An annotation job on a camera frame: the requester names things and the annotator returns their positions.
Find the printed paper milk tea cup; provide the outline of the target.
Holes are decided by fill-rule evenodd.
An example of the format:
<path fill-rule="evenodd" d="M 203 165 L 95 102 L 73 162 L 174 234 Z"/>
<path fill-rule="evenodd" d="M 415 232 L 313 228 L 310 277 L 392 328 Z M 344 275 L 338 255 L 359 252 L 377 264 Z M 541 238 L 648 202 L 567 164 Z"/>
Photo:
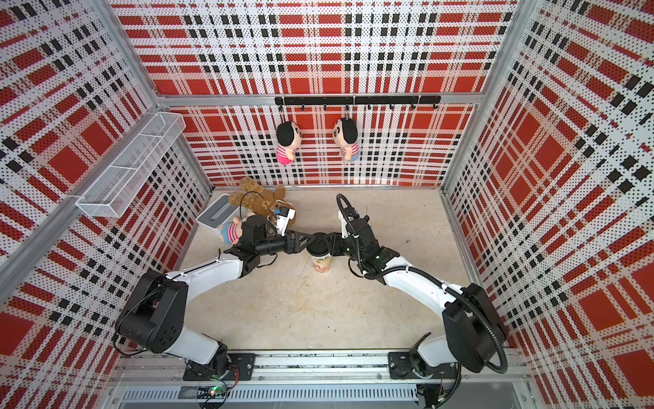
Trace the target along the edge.
<path fill-rule="evenodd" d="M 323 256 L 310 256 L 310 259 L 313 264 L 313 268 L 318 273 L 325 273 L 330 269 L 331 255 L 326 254 Z"/>

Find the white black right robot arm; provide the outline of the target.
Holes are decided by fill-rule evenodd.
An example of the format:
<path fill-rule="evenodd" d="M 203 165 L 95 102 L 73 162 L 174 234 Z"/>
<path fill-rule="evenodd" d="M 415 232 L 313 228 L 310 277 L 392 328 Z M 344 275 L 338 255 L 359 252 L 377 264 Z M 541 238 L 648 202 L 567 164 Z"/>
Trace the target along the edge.
<path fill-rule="evenodd" d="M 445 364 L 480 373 L 504 374 L 509 361 L 504 343 L 508 331 L 484 289 L 477 284 L 451 284 L 419 269 L 398 252 L 380 246 L 369 218 L 339 217 L 342 233 L 329 238 L 334 256 L 356 262 L 357 276 L 378 281 L 419 301 L 441 318 L 445 334 L 428 333 L 410 349 L 410 365 L 427 378 Z"/>

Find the black plastic cup lid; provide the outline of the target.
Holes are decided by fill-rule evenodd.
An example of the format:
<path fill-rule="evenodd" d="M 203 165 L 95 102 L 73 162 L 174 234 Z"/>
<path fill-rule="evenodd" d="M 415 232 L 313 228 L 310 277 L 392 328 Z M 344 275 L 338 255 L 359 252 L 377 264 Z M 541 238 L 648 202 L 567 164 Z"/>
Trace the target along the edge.
<path fill-rule="evenodd" d="M 307 247 L 308 254 L 312 257 L 326 257 L 330 255 L 328 235 L 326 233 L 315 233 L 312 243 Z"/>

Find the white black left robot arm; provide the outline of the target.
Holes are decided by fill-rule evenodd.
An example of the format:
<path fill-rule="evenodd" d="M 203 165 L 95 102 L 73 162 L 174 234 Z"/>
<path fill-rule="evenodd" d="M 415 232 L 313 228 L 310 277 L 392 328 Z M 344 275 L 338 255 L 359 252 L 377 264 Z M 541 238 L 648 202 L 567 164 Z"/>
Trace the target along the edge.
<path fill-rule="evenodd" d="M 136 284 L 115 324 L 119 337 L 155 354 L 183 359 L 202 379 L 223 378 L 233 367 L 228 347 L 185 324 L 187 305 L 198 296 L 260 267 L 263 256 L 303 252 L 315 236 L 287 230 L 278 233 L 262 216 L 250 216 L 242 235 L 222 255 L 192 269 L 170 274 L 148 270 Z"/>

